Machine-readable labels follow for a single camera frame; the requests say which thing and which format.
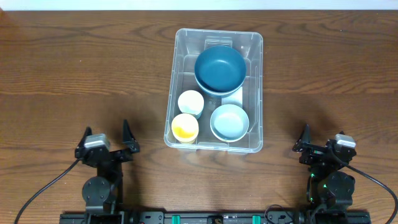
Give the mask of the light blue cup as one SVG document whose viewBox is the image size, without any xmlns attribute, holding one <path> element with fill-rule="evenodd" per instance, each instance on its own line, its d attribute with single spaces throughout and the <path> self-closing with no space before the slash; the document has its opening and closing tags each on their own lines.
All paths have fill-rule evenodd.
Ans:
<svg viewBox="0 0 398 224">
<path fill-rule="evenodd" d="M 200 118 L 202 112 L 203 112 L 203 108 L 197 108 L 197 109 L 188 108 L 188 109 L 186 109 L 186 113 L 194 116 L 196 119 Z"/>
</svg>

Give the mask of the yellow small bowl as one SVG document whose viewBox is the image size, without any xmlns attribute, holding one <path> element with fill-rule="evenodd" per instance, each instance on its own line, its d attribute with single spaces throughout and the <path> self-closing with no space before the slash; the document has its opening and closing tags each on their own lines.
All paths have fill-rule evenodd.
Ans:
<svg viewBox="0 0 398 224">
<path fill-rule="evenodd" d="M 225 136 L 215 136 L 217 139 L 223 142 L 236 142 L 242 139 L 244 136 L 235 136 L 235 137 L 225 137 Z"/>
</svg>

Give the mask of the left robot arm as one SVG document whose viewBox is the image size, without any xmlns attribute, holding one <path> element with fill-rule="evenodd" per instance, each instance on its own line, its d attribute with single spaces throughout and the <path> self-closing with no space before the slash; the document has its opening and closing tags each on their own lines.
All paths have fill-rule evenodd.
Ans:
<svg viewBox="0 0 398 224">
<path fill-rule="evenodd" d="M 75 158 L 96 169 L 96 176 L 82 188 L 86 203 L 83 223 L 129 223 L 129 213 L 123 209 L 122 163 L 133 160 L 140 146 L 131 132 L 128 121 L 123 121 L 124 149 L 110 151 L 105 134 L 93 134 L 87 127 L 75 149 Z"/>
</svg>

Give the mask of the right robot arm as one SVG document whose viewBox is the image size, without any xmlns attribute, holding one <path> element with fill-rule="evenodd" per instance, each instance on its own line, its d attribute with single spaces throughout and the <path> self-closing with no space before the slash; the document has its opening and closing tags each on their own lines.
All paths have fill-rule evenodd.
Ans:
<svg viewBox="0 0 398 224">
<path fill-rule="evenodd" d="M 324 146 L 311 143 L 305 125 L 292 150 L 301 153 L 299 163 L 308 165 L 307 200 L 310 205 L 295 212 L 294 223 L 348 223 L 347 208 L 353 204 L 354 177 L 340 171 L 356 155 L 356 143 L 340 132 Z"/>
</svg>

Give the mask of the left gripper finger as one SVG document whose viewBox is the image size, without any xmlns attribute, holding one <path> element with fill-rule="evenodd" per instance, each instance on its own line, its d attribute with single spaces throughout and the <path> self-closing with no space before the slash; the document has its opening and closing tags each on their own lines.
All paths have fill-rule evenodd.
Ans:
<svg viewBox="0 0 398 224">
<path fill-rule="evenodd" d="M 88 126 L 88 127 L 86 127 L 85 132 L 84 132 L 84 134 L 83 134 L 83 137 L 81 138 L 80 142 L 78 143 L 77 148 L 82 148 L 82 147 L 84 147 L 84 143 L 85 143 L 85 141 L 86 141 L 86 138 L 87 138 L 88 136 L 91 136 L 91 135 L 92 135 L 92 130 L 91 130 L 91 128 Z"/>
<path fill-rule="evenodd" d="M 128 121 L 123 121 L 123 144 L 127 146 L 130 152 L 139 152 L 139 143 L 131 132 Z"/>
</svg>

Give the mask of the pink cup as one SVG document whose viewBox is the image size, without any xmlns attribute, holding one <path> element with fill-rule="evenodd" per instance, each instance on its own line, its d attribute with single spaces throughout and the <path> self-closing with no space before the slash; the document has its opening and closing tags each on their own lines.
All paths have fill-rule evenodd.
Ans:
<svg viewBox="0 0 398 224">
<path fill-rule="evenodd" d="M 193 144 L 197 139 L 198 133 L 174 133 L 174 137 L 182 144 Z"/>
</svg>

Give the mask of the yellow cup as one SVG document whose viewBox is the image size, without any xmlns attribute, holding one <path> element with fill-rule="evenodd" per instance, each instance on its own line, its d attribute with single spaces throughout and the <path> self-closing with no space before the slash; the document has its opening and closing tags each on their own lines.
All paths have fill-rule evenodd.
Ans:
<svg viewBox="0 0 398 224">
<path fill-rule="evenodd" d="M 196 139 L 186 141 L 186 140 L 177 140 L 179 144 L 193 144 L 195 143 Z"/>
<path fill-rule="evenodd" d="M 172 120 L 172 133 L 198 133 L 199 125 L 197 119 L 187 113 L 182 113 Z"/>
</svg>

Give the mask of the cream cup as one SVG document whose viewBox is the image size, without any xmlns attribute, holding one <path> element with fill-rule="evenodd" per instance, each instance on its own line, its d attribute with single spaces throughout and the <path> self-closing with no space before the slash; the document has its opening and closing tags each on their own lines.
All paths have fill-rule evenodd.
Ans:
<svg viewBox="0 0 398 224">
<path fill-rule="evenodd" d="M 178 98 L 178 108 L 182 113 L 199 115 L 204 108 L 204 97 L 195 90 L 187 90 Z"/>
</svg>

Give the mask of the grey small bowl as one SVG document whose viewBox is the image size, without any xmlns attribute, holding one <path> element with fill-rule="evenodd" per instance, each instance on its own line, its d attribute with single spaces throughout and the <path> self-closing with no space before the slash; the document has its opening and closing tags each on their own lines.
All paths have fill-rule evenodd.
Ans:
<svg viewBox="0 0 398 224">
<path fill-rule="evenodd" d="M 221 105 L 211 114 L 210 128 L 214 136 L 245 136 L 249 128 L 249 117 L 236 105 Z"/>
</svg>

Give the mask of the dark blue bowl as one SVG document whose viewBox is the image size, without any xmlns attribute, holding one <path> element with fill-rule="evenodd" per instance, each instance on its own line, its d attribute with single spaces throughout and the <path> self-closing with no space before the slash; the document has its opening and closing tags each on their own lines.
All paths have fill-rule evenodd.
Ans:
<svg viewBox="0 0 398 224">
<path fill-rule="evenodd" d="M 242 87 L 244 83 L 243 78 L 214 78 L 210 77 L 205 79 L 204 81 L 195 78 L 198 86 L 208 95 L 214 97 L 228 97 L 238 91 L 240 87 Z"/>
<path fill-rule="evenodd" d="M 204 50 L 194 66 L 195 78 L 205 80 L 214 78 L 246 78 L 246 63 L 243 56 L 235 49 L 216 45 Z"/>
</svg>

